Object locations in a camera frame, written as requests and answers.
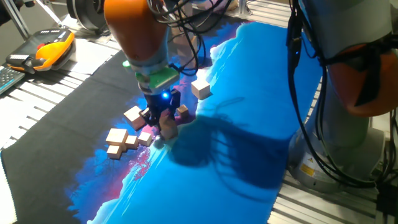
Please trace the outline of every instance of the orange handheld device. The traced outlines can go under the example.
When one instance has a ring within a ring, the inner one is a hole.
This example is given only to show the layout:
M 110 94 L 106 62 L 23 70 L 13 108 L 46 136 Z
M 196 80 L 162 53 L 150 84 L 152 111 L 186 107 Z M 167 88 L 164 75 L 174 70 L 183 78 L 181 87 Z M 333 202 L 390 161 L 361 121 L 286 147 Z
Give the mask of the orange handheld device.
M 8 55 L 7 65 L 31 74 L 56 70 L 75 52 L 74 39 L 75 35 L 68 29 L 38 31 Z

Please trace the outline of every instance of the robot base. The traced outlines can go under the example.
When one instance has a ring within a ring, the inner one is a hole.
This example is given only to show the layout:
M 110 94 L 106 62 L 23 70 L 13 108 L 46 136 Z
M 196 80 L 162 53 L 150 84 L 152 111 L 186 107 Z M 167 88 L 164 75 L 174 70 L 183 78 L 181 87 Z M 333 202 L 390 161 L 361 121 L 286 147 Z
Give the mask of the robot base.
M 338 166 L 347 174 L 354 177 L 362 176 L 367 178 L 359 178 L 369 180 L 371 173 L 379 162 L 380 153 L 384 150 L 384 132 L 369 128 L 363 144 L 357 148 L 350 149 L 349 154 L 355 154 L 356 158 L 346 166 Z M 318 139 L 312 139 L 312 145 L 322 147 Z M 316 151 L 324 151 L 324 148 L 315 148 Z M 307 147 L 301 130 L 298 130 L 289 144 L 289 160 L 288 171 L 302 185 L 309 189 L 323 193 L 335 193 L 345 190 L 345 187 L 328 177 L 318 166 L 317 162 L 311 155 Z
M 328 162 L 328 154 L 345 174 L 369 181 L 384 150 L 384 132 L 369 128 L 369 118 L 350 115 L 328 85 L 323 114 L 325 149 L 315 130 L 317 108 L 318 103 L 305 124 L 314 150 L 325 162 Z M 287 168 L 296 180 L 310 189 L 324 193 L 341 192 L 345 189 L 345 186 L 327 176 L 318 166 L 301 129 L 290 140 Z

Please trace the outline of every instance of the wooden block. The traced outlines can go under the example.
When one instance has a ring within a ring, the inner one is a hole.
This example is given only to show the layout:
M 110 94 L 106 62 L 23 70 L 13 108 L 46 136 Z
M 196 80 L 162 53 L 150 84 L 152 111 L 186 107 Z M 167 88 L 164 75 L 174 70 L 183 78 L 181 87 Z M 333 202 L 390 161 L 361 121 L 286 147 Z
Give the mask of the wooden block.
M 178 128 L 175 121 L 169 116 L 164 116 L 159 119 L 160 134 L 165 140 L 172 139 L 178 136 Z
M 122 151 L 123 151 L 122 146 L 109 146 L 106 153 L 110 159 L 120 159 Z
M 145 126 L 145 120 L 141 116 L 139 116 L 139 112 L 141 109 L 138 106 L 135 106 L 124 113 L 127 120 L 130 121 L 131 126 L 134 130 L 138 131 L 142 127 Z
M 128 136 L 126 139 L 126 147 L 128 149 L 137 149 L 138 148 L 137 136 Z
M 181 117 L 181 119 L 187 119 L 189 117 L 189 110 L 185 105 L 181 105 L 177 108 L 177 114 Z
M 141 132 L 141 134 L 138 137 L 139 144 L 142 144 L 143 146 L 150 146 L 152 142 L 152 134 Z
M 109 145 L 124 146 L 124 142 L 126 141 L 128 136 L 129 133 L 126 129 L 111 128 L 105 141 Z
M 210 96 L 210 84 L 205 80 L 191 82 L 192 93 L 199 99 L 204 100 Z

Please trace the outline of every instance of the warning label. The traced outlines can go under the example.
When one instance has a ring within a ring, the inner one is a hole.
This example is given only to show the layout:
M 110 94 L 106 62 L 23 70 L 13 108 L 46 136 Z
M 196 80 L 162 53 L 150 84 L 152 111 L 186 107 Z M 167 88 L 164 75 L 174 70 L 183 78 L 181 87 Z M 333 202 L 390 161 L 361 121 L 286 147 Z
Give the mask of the warning label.
M 305 164 L 301 165 L 300 170 L 303 171 L 304 173 L 308 174 L 311 177 L 313 176 L 313 173 L 315 171 L 314 169 L 312 169 L 311 167 L 309 167 Z

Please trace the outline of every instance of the table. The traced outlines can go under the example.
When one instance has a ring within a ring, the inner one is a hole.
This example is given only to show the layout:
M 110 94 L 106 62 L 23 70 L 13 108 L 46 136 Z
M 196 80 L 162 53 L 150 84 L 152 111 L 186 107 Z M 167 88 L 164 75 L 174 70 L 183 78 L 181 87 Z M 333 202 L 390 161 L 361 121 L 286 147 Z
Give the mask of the table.
M 52 72 L 52 76 L 40 76 L 45 82 L 35 83 L 27 77 L 23 83 L 9 90 L 6 98 L 22 100 L 35 105 L 35 110 L 22 122 L 10 143 L 16 142 L 46 113 L 73 92 L 89 77 L 78 73 Z M 376 193 L 372 190 L 353 190 L 335 195 L 323 195 L 300 186 L 286 173 L 279 196 L 268 223 L 382 223 L 382 213 L 376 211 Z

